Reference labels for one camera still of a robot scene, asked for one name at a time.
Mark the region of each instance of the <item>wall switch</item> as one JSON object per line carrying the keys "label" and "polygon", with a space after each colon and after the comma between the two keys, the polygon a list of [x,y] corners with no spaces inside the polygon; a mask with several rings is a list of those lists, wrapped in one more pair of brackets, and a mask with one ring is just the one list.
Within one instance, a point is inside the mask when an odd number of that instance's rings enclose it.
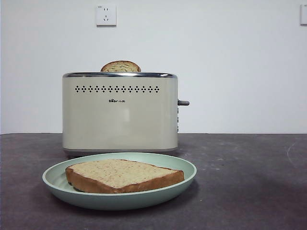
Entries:
{"label": "wall switch", "polygon": [[301,5],[301,25],[307,25],[307,4]]}
{"label": "wall switch", "polygon": [[96,8],[97,25],[116,25],[116,5],[102,4]]}

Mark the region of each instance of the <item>toaster lever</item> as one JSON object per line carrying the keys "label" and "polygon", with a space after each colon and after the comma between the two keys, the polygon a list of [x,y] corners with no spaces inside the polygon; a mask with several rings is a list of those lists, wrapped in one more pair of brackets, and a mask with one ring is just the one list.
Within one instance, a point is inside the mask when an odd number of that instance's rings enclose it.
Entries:
{"label": "toaster lever", "polygon": [[178,100],[178,105],[189,105],[190,102],[189,101],[181,101],[181,100]]}

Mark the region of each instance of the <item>toast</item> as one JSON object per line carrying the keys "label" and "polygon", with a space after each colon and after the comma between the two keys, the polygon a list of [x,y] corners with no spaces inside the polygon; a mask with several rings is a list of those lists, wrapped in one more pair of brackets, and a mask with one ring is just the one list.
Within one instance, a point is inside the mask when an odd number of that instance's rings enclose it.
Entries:
{"label": "toast", "polygon": [[67,181],[87,193],[133,193],[184,181],[181,170],[128,160],[88,161],[69,166]]}
{"label": "toast", "polygon": [[101,72],[140,72],[141,68],[132,61],[112,61],[104,65]]}

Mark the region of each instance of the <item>toaster brand logo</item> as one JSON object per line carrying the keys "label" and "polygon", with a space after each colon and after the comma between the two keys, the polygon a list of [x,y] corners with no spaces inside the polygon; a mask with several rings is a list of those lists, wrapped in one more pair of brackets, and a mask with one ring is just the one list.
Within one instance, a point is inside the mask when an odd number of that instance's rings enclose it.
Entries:
{"label": "toaster brand logo", "polygon": [[124,103],[124,102],[126,102],[125,100],[115,100],[115,99],[109,99],[109,102],[110,103]]}

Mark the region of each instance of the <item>plate rim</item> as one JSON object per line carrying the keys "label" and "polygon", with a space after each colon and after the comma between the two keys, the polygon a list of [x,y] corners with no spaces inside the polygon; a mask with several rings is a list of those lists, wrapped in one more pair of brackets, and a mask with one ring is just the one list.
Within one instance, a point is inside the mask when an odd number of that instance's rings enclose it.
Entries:
{"label": "plate rim", "polygon": [[[86,193],[86,192],[71,191],[71,190],[68,190],[68,189],[64,189],[64,188],[55,186],[55,185],[51,184],[46,179],[46,174],[49,171],[51,171],[53,168],[57,167],[60,164],[64,164],[64,163],[69,162],[69,161],[74,161],[76,159],[90,158],[90,157],[97,156],[97,155],[102,155],[102,156],[105,156],[105,155],[118,155],[118,154],[122,154],[122,153],[125,153],[125,154],[129,154],[129,153],[150,154],[150,155],[166,156],[166,157],[170,157],[170,158],[177,158],[177,159],[180,159],[180,160],[185,161],[186,163],[190,164],[193,167],[194,172],[193,172],[193,174],[190,177],[188,177],[184,181],[179,182],[177,184],[173,184],[173,185],[170,185],[170,186],[167,186],[167,187],[163,187],[163,188],[157,188],[157,189],[152,189],[152,190],[148,190],[148,191],[133,192],[133,193]],[[151,152],[111,152],[111,153],[102,153],[102,154],[95,154],[95,155],[90,155],[90,156],[78,157],[78,158],[75,158],[75,159],[70,159],[70,160],[62,161],[60,163],[57,163],[57,164],[52,165],[49,168],[47,168],[44,171],[43,175],[42,175],[42,179],[43,179],[44,183],[47,186],[52,187],[53,189],[56,189],[56,190],[59,190],[59,191],[62,191],[62,192],[66,192],[66,193],[76,194],[76,195],[84,195],[84,196],[130,196],[130,195],[142,195],[142,194],[154,193],[154,192],[164,191],[164,190],[167,190],[167,189],[171,189],[173,187],[180,186],[180,185],[185,184],[186,182],[192,180],[195,177],[196,173],[197,173],[196,166],[193,163],[191,163],[191,162],[189,162],[189,161],[187,161],[185,159],[182,159],[180,157],[174,157],[174,156],[170,156],[170,155],[157,154],[157,153],[151,153]]]}

